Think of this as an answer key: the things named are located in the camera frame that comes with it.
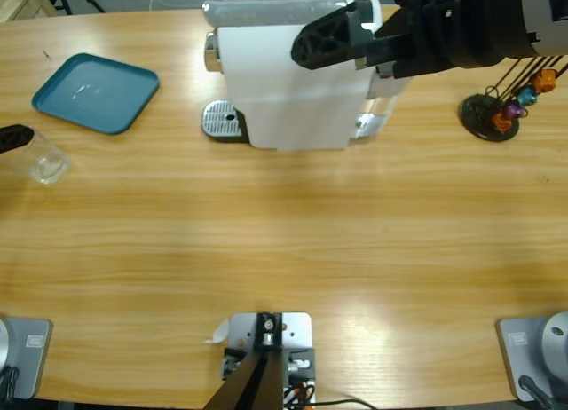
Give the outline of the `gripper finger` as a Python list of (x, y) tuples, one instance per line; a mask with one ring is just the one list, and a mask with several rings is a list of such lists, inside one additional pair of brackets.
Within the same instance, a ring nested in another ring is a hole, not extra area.
[(0, 153), (7, 153), (26, 146), (35, 136), (35, 131), (23, 124), (13, 124), (0, 128)]

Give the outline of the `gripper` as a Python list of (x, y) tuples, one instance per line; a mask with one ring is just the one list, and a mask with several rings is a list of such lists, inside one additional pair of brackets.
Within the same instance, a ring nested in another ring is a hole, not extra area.
[[(407, 78), (460, 65), (462, 0), (394, 0), (398, 9), (376, 32), (376, 71)], [(291, 58), (315, 70), (365, 57), (374, 32), (371, 5), (346, 5), (307, 24), (295, 38)]]

